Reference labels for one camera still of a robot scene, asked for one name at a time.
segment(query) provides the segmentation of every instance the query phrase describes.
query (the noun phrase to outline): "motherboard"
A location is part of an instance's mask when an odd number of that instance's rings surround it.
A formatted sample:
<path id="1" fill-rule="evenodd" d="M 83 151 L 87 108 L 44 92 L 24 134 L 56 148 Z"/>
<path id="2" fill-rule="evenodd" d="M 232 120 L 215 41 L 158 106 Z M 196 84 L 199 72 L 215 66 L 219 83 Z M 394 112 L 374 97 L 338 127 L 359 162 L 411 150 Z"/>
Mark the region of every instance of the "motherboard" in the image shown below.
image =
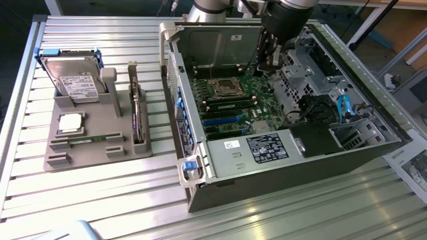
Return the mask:
<path id="1" fill-rule="evenodd" d="M 252 68 L 231 77 L 194 74 L 190 85 L 204 133 L 219 140 L 275 131 L 283 124 L 282 106 L 266 76 Z"/>

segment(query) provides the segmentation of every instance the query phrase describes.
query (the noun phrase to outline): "hard drive label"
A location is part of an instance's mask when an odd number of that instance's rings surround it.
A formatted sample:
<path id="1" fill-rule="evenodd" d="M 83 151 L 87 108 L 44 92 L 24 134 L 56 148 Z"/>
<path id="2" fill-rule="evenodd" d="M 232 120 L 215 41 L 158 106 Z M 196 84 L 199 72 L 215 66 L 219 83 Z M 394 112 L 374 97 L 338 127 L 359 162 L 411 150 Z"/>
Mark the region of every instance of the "hard drive label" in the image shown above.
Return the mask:
<path id="1" fill-rule="evenodd" d="M 290 157 L 278 133 L 250 137 L 246 140 L 258 164 Z"/>
<path id="2" fill-rule="evenodd" d="M 61 76 L 60 81 L 65 87 L 71 99 L 96 98 L 99 96 L 91 75 Z"/>

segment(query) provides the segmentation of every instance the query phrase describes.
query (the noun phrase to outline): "hard drive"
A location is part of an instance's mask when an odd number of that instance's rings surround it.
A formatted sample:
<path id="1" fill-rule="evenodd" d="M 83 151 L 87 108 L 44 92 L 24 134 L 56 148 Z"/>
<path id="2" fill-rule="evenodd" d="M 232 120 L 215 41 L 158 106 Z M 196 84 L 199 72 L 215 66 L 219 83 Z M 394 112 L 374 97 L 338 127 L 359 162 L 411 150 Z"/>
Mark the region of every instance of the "hard drive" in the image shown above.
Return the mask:
<path id="1" fill-rule="evenodd" d="M 99 101 L 99 94 L 107 92 L 100 78 L 103 67 L 99 50 L 60 51 L 44 49 L 37 61 L 43 66 L 61 96 L 69 96 L 75 103 Z"/>

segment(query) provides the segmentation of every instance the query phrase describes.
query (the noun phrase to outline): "metal table surface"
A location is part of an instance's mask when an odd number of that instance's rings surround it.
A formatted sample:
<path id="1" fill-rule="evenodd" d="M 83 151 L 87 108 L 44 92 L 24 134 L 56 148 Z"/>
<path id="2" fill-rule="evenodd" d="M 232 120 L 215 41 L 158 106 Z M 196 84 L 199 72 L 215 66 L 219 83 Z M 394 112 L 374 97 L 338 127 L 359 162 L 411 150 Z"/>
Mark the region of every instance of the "metal table surface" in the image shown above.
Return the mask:
<path id="1" fill-rule="evenodd" d="M 0 136 L 0 239 L 31 239 L 85 220 L 104 239 L 426 239 L 426 204 L 382 159 L 354 172 L 187 213 L 159 67 L 155 17 L 49 17 L 32 24 Z M 256 19 L 230 19 L 248 22 Z M 32 48 L 97 47 L 128 87 L 148 92 L 154 157 L 44 172 L 53 85 Z"/>

